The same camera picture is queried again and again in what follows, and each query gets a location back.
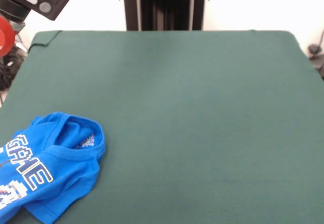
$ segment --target t-shirt sleeve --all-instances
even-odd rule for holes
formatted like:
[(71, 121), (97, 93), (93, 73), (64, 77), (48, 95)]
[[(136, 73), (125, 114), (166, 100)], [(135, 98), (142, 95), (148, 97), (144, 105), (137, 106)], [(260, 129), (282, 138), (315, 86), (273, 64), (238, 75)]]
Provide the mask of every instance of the t-shirt sleeve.
[(33, 201), (24, 205), (24, 207), (33, 214), (38, 220), (45, 224), (55, 222), (63, 212), (77, 199), (85, 196), (92, 186), (72, 186), (61, 192), (59, 196), (41, 201)]

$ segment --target black cable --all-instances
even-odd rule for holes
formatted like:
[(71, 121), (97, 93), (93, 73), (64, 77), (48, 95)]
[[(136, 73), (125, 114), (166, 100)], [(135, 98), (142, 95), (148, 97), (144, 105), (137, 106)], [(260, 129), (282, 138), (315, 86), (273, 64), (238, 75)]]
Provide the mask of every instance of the black cable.
[(318, 44), (318, 48), (317, 48), (316, 54), (319, 53), (320, 46), (321, 46), (321, 44), (323, 43), (323, 38), (324, 38), (324, 30), (323, 30), (323, 32), (322, 32), (322, 36), (320, 37), (320, 41), (319, 41), (319, 44)]

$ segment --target black stand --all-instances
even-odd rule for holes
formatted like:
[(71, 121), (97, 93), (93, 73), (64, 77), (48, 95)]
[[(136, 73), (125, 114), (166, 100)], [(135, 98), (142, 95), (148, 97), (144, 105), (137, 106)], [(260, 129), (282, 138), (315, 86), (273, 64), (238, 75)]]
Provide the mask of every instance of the black stand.
[(127, 30), (201, 30), (205, 0), (124, 0)]

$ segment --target green table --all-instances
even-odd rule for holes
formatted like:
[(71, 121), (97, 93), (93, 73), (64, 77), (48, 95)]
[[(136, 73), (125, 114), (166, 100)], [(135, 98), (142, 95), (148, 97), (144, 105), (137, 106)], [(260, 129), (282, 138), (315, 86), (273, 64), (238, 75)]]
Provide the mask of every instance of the green table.
[[(99, 121), (94, 189), (58, 223), (324, 223), (323, 82), (275, 32), (45, 32), (0, 110)], [(21, 210), (10, 223), (38, 223)]]

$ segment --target black metal frame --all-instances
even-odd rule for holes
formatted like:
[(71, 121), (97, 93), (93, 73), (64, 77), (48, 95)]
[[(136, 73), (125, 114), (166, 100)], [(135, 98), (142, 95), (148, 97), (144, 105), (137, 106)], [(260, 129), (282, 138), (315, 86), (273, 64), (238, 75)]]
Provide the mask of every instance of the black metal frame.
[[(189, 29), (189, 4), (190, 0), (159, 0), (163, 3), (163, 14), (166, 26), (163, 30), (188, 30)], [(140, 0), (141, 3), (141, 27), (142, 30), (158, 30), (154, 11), (157, 0)], [(124, 0), (126, 28), (128, 31), (138, 30), (137, 0)], [(192, 30), (202, 30), (205, 0), (195, 0), (193, 10)]]

